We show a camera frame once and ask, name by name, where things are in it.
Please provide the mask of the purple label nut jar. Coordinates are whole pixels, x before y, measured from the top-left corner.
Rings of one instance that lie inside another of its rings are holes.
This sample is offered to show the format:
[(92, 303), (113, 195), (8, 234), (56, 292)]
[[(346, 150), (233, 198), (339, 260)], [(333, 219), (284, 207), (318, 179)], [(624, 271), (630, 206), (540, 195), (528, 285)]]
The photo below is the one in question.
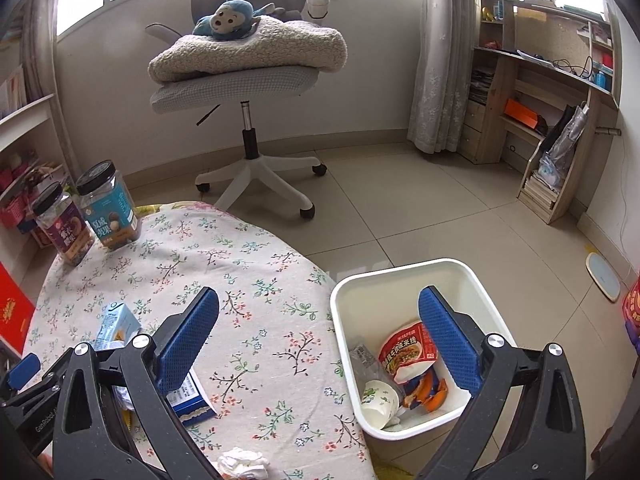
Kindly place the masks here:
[(73, 196), (60, 182), (53, 182), (32, 202), (32, 213), (64, 262), (78, 266), (94, 237)]

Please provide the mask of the wooden desk shelf unit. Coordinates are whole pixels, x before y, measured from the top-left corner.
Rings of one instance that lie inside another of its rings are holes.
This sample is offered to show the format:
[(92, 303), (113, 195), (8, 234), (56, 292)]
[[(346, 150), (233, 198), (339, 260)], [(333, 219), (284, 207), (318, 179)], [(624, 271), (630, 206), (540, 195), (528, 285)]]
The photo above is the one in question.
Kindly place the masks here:
[[(620, 99), (620, 23), (552, 0), (475, 0), (477, 40), (459, 153), (474, 164), (522, 170), (516, 197), (544, 223), (558, 220), (590, 173), (599, 132), (611, 132)], [(577, 113), (587, 116), (558, 184), (540, 159)]]

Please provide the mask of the floral tablecloth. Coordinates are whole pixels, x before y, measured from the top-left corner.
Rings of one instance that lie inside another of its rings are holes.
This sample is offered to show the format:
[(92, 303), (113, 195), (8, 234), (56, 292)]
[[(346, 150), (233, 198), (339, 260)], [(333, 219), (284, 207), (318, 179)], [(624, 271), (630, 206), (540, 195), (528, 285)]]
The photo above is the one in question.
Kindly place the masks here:
[(153, 333), (203, 287), (220, 307), (194, 364), (215, 411), (189, 431), (203, 454), (260, 453), (273, 479), (372, 478), (338, 354), (332, 280), (279, 237), (213, 206), (160, 206), (134, 242), (94, 245), (78, 266), (55, 259), (26, 348), (51, 365), (96, 338), (113, 302)]

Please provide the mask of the light blue milk carton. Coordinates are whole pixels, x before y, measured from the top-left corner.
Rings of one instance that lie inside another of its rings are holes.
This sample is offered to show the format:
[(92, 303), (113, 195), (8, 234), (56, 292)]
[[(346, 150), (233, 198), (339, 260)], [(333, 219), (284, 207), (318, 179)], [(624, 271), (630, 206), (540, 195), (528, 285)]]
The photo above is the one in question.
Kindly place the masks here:
[(96, 351), (124, 348), (128, 342), (140, 333), (141, 324), (124, 302), (108, 304), (103, 313), (102, 322), (93, 349)]

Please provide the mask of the lace curtain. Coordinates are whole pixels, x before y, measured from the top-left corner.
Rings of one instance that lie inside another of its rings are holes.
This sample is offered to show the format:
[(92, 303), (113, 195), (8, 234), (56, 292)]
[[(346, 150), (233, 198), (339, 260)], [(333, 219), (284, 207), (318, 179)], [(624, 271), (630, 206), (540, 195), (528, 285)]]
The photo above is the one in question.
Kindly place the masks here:
[(475, 0), (423, 0), (408, 140), (425, 154), (458, 148), (475, 33)]

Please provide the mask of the red gift box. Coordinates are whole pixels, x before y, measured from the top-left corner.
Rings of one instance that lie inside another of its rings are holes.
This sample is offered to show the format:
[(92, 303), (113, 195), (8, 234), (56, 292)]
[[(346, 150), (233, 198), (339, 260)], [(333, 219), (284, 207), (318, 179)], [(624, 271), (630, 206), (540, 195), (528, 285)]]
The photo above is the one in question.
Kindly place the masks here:
[(1, 343), (16, 356), (23, 354), (35, 307), (4, 266), (0, 266)]

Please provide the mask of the blue white flat box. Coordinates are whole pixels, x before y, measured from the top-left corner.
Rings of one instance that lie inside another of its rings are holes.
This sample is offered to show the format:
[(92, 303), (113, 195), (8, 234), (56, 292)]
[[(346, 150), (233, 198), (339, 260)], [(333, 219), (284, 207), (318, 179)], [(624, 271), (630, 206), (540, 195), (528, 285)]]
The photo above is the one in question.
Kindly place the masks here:
[[(113, 391), (125, 426), (131, 430), (134, 426), (134, 404), (131, 402), (129, 392), (125, 387), (119, 386), (114, 387)], [(186, 428), (216, 416), (194, 368), (189, 370), (180, 388), (168, 393), (166, 399)]]

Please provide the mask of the teal label nut jar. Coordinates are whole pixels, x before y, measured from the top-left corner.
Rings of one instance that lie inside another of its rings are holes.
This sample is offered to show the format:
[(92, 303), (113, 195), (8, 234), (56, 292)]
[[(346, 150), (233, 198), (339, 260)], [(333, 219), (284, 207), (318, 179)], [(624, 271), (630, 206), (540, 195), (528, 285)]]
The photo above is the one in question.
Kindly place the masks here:
[(111, 159), (98, 162), (82, 174), (76, 190), (80, 210), (104, 247), (115, 250), (140, 236), (134, 201)]

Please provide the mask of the red instant noodle cup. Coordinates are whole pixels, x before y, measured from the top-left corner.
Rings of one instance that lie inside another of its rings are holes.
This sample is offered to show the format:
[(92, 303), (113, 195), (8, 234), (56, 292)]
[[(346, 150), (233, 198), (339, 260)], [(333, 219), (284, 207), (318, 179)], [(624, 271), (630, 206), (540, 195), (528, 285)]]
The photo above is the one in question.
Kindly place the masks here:
[(397, 385), (422, 376), (439, 356), (425, 326), (416, 321), (398, 328), (382, 344), (378, 362)]

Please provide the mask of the clear plastic water bottle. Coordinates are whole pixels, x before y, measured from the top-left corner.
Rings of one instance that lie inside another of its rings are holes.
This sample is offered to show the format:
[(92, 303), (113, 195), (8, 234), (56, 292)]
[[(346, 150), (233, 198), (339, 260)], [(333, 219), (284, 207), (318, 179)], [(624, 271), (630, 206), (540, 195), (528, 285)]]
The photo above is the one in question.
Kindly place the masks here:
[(358, 341), (349, 350), (349, 357), (350, 362), (352, 363), (352, 370), (354, 371), (356, 383), (361, 392), (364, 391), (364, 387), (367, 382), (370, 382), (371, 380), (379, 380), (380, 382), (385, 382), (386, 385), (389, 385), (390, 388), (398, 394), (399, 399), (404, 397), (402, 389), (393, 381), (393, 378), (391, 378), (390, 374), (386, 372), (383, 365), (378, 362), (378, 358), (362, 341)]

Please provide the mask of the crumpled white tissue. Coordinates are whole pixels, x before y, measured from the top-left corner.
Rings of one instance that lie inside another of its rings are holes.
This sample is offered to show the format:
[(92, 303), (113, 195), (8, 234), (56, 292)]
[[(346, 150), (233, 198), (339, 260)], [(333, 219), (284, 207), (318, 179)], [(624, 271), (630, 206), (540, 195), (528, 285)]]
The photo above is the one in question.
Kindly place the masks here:
[(269, 465), (264, 454), (242, 448), (223, 452), (214, 463), (222, 478), (238, 480), (267, 480)]

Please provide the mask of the orange peel piece lower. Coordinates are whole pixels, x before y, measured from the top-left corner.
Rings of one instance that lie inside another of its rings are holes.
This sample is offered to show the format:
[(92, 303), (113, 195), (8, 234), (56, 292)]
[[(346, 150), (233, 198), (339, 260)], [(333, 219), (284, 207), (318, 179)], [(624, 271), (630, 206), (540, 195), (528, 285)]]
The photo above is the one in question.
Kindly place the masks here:
[(439, 379), (434, 368), (419, 377), (410, 379), (404, 385), (405, 397), (402, 406), (408, 410), (424, 408), (427, 413), (438, 410), (448, 396), (445, 379)]

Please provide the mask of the pale blue floor scale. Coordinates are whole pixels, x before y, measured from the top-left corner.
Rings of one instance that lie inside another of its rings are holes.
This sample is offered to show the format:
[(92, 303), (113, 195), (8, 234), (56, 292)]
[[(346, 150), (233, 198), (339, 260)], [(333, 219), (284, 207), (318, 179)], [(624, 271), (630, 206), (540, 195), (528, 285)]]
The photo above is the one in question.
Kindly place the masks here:
[(590, 252), (585, 261), (586, 269), (600, 292), (615, 304), (620, 298), (620, 280), (612, 266), (598, 252)]

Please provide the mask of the white bookshelf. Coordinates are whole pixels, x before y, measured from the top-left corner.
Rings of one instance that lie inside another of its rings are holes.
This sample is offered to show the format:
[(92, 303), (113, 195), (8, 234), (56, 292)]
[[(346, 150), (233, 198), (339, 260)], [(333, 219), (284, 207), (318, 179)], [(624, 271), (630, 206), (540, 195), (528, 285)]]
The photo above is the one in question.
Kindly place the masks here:
[(66, 170), (54, 120), (56, 95), (28, 94), (24, 67), (1, 81), (1, 263), (13, 268), (29, 250), (30, 196), (44, 168)]

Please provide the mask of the white paper cup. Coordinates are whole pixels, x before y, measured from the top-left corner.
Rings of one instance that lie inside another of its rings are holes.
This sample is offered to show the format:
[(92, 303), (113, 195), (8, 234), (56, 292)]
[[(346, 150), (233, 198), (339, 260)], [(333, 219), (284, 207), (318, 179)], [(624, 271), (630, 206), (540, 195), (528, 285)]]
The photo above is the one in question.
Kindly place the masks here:
[(367, 424), (373, 429), (382, 430), (396, 417), (400, 397), (387, 382), (372, 379), (364, 385), (360, 406)]

